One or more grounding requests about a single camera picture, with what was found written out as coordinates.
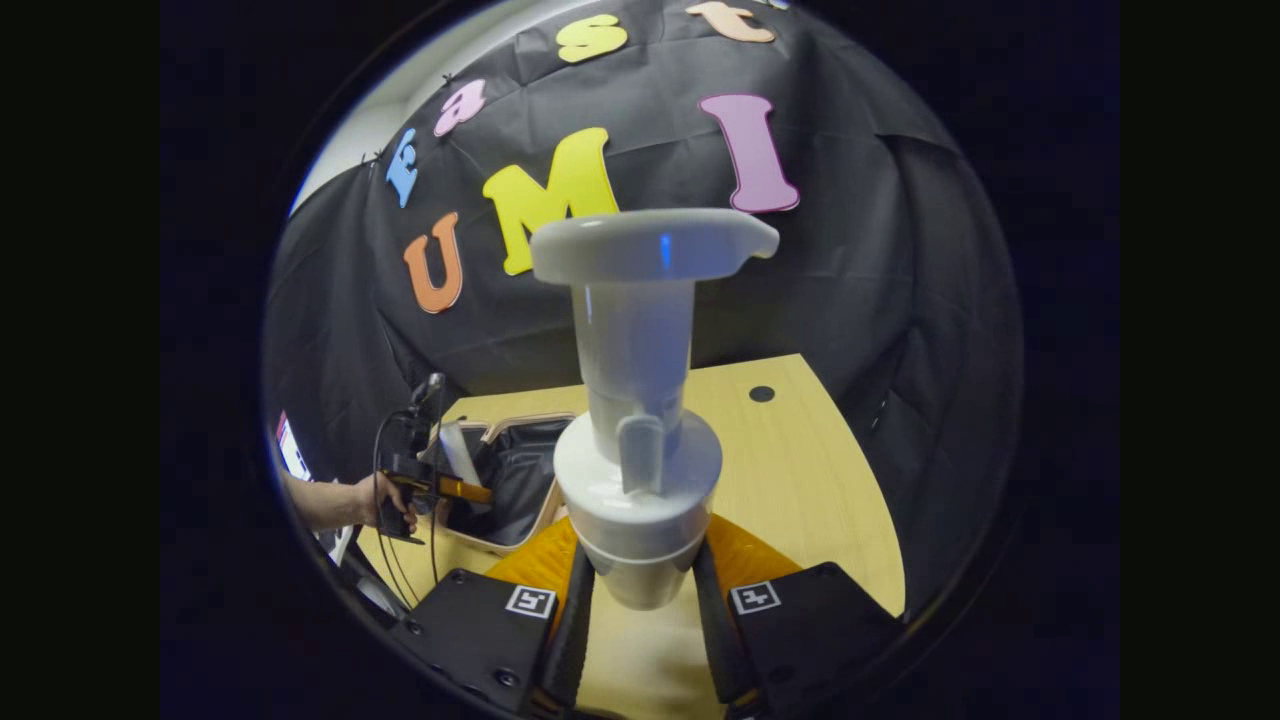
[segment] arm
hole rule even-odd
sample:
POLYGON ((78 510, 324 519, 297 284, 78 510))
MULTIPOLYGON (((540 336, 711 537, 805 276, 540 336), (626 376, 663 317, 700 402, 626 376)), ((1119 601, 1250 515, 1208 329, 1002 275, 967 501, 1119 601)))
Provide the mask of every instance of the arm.
POLYGON ((384 497, 390 496, 392 502, 404 514, 404 520, 413 532, 417 515, 412 506, 406 507, 399 498, 399 493, 390 492, 392 483, 387 475, 379 473, 376 480, 376 498, 374 477, 369 475, 356 484, 343 483, 308 483, 294 478, 289 473, 282 471, 284 478, 284 491, 293 501, 293 507, 302 516, 302 523, 311 532, 332 530, 346 525, 376 525, 378 506, 384 497))

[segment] white wall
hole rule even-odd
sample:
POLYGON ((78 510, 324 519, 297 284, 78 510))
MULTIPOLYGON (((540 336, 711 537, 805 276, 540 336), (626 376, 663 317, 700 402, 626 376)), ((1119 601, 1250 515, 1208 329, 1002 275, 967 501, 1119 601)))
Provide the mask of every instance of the white wall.
POLYGON ((595 0, 507 0, 471 15, 419 49, 365 95, 311 165, 289 214, 320 186, 390 142, 392 135, 433 92, 444 73, 458 73, 529 26, 595 0))

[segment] table surface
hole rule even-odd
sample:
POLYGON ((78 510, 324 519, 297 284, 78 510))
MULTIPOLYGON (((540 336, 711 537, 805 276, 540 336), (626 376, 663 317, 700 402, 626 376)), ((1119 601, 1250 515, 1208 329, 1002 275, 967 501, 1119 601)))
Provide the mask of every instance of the table surface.
MULTIPOLYGON (((906 600, 902 556, 893 521, 852 432, 800 355, 703 368, 689 373, 685 407, 719 437, 724 466, 712 510, 809 568, 833 560, 890 614, 906 600), (774 397, 756 402, 751 388, 774 397)), ((445 420, 497 423, 541 413, 586 411, 584 386, 467 397, 445 420)), ((416 537, 429 541, 430 523, 416 537)), ((357 538, 374 569, 389 580, 376 530, 357 538)), ((394 577, 421 598, 431 587, 429 546, 398 541, 394 577)), ((498 557, 436 533, 440 574, 453 568, 485 573, 498 557)), ((627 717, 721 716, 716 700, 694 580, 666 607, 627 610, 598 582, 579 706, 627 717)))

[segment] human hand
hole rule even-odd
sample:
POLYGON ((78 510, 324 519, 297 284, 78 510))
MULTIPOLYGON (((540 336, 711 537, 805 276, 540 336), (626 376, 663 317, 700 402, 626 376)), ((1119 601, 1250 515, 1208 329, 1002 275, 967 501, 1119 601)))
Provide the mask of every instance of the human hand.
POLYGON ((401 495, 394 483, 392 483, 385 474, 378 473, 376 479, 374 475, 369 475, 365 479, 355 484, 357 496, 361 500, 362 511, 362 524, 365 525, 378 525, 378 509, 381 507, 383 500, 387 497, 392 498, 392 505, 397 510, 404 514, 404 521, 408 523, 408 532, 413 534, 417 529, 417 511, 413 510, 412 503, 406 503, 401 500, 401 495))

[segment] foam letter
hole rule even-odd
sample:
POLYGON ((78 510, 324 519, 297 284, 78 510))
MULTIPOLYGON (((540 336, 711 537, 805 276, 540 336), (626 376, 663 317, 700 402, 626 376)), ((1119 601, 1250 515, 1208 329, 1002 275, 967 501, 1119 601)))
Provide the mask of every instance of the foam letter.
POLYGON ((444 101, 440 119, 435 123, 435 137, 443 137, 458 123, 474 118, 484 108, 484 81, 476 79, 462 86, 444 101))
POLYGON ((417 152, 410 145, 410 142, 413 142, 416 133, 417 131, 413 128, 404 131, 404 137, 396 146, 396 155, 392 155, 392 160, 387 165, 387 182, 392 183, 392 187, 399 195, 401 208, 408 202, 408 193, 413 190, 413 183, 417 182, 417 170, 410 169, 417 160, 417 152))
POLYGON ((408 243, 404 249, 404 264, 408 265, 408 278, 413 283, 413 297, 422 310, 435 315, 442 310, 453 307, 462 293, 462 260, 458 258, 458 240, 453 234, 453 227, 458 224, 458 214, 449 213, 435 222, 431 234, 440 243, 440 255, 444 258, 444 286, 435 287, 431 274, 426 270, 426 236, 408 243))
POLYGON ((701 15, 712 23, 712 29, 740 42, 772 42, 773 33, 763 27, 751 27, 742 18, 753 18, 751 10, 730 8, 719 3, 703 3, 685 9, 690 15, 701 15))
POLYGON ((773 109, 756 95, 713 95, 698 106, 713 115, 728 143, 728 156, 737 174, 737 190, 730 197, 744 213, 790 210, 800 204, 800 191, 782 177, 778 151, 764 117, 773 109))
POLYGON ((538 184, 520 165, 507 165, 484 183, 484 196, 493 200, 507 246, 502 269, 518 275, 534 266, 525 228, 538 228, 563 220, 566 210, 575 218, 617 213, 609 174, 604 169, 604 128, 586 128, 566 136, 556 146, 547 188, 538 184))
POLYGON ((627 31, 612 27, 616 24, 618 18, 613 15, 595 15, 564 26, 556 33, 556 42, 563 46, 559 51, 561 60, 581 63, 622 47, 627 41, 627 31))

